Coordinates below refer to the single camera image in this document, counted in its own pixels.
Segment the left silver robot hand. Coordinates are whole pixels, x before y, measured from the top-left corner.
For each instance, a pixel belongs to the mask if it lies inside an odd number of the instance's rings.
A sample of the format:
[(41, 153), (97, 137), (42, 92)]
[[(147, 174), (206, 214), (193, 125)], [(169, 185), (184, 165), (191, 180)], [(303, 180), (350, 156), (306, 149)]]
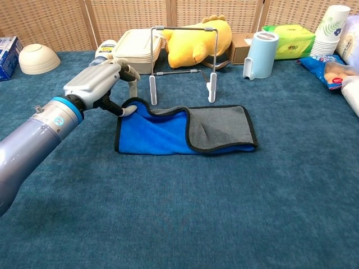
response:
[(138, 72), (124, 58), (106, 60), (100, 64), (89, 66), (64, 85), (65, 96), (80, 105), (83, 110), (102, 108), (118, 117), (126, 117), (134, 113), (137, 106), (122, 108), (109, 98), (111, 88), (118, 80), (128, 82), (130, 97), (137, 96)]

